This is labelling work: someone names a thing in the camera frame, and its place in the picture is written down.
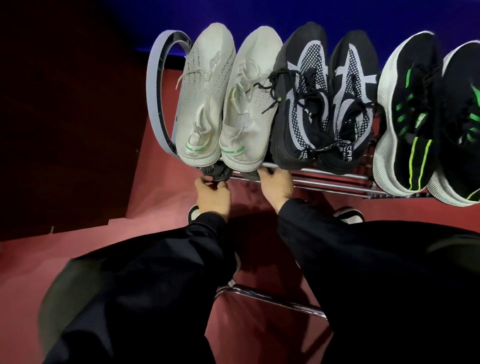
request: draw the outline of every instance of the neon yellow heel stripe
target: neon yellow heel stripe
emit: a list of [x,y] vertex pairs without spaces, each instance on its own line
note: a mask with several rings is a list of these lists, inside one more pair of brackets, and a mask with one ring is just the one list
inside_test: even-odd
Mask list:
[[472,196],[473,196],[474,194],[476,194],[478,191],[480,191],[480,188],[479,188],[478,190],[472,192],[471,194],[469,194],[468,197],[467,197],[467,200],[471,199]]
[[412,161],[413,161],[413,155],[415,153],[415,144],[417,144],[417,139],[418,137],[416,136],[415,139],[413,139],[413,144],[412,144],[412,151],[410,153],[410,160],[408,161],[408,169],[410,171],[410,179],[409,179],[409,182],[410,182],[410,189],[413,190],[413,186],[412,186],[412,177],[413,177],[413,167],[412,167]]
[[420,177],[419,177],[419,189],[421,188],[420,181],[423,176],[423,168],[425,167],[425,162],[427,161],[427,155],[428,155],[428,149],[430,148],[430,144],[432,144],[432,140],[429,139],[427,146],[425,147],[425,154],[423,155],[423,162],[421,163],[421,169],[420,169]]

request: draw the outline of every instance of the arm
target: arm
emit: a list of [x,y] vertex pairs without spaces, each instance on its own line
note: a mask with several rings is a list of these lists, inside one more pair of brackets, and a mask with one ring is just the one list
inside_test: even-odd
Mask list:
[[192,361],[213,363],[204,337],[219,285],[231,278],[221,241],[229,191],[199,189],[200,211],[219,194],[228,208],[202,213],[183,229],[145,236],[154,239],[67,326],[45,363]]

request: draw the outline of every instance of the pink floor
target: pink floor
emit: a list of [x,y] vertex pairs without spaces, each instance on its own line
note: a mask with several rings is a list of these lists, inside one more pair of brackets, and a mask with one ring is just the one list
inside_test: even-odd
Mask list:
[[[179,74],[165,72],[166,104],[176,105],[178,92],[174,86]],[[174,114],[175,107],[167,108],[166,118],[173,120]],[[111,220],[107,226],[4,242],[0,254],[0,363],[42,361],[37,311],[68,259],[130,237],[184,226],[196,199],[193,180],[199,175],[199,171],[167,155],[148,124],[127,218]],[[275,216],[260,186],[242,181],[229,181],[228,185],[232,190],[232,215],[269,212],[250,229],[255,231],[254,239],[245,231],[236,242],[242,259],[237,282],[316,304],[293,257],[274,233]],[[325,208],[358,208],[367,220],[436,222],[480,232],[480,205],[458,208],[432,198],[367,200],[312,192],[302,192],[301,197]],[[320,318],[237,296],[216,301],[207,328],[219,364],[318,363],[330,335],[328,325]]]

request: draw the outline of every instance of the blue backdrop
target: blue backdrop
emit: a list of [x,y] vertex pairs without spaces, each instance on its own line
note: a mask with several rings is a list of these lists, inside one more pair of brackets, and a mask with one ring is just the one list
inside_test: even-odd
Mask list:
[[166,29],[195,40],[210,23],[233,34],[238,49],[261,25],[273,27],[285,41],[307,21],[322,25],[328,49],[349,30],[365,30],[383,64],[410,35],[434,31],[444,52],[480,37],[480,0],[97,0],[119,23],[137,50],[148,52]]

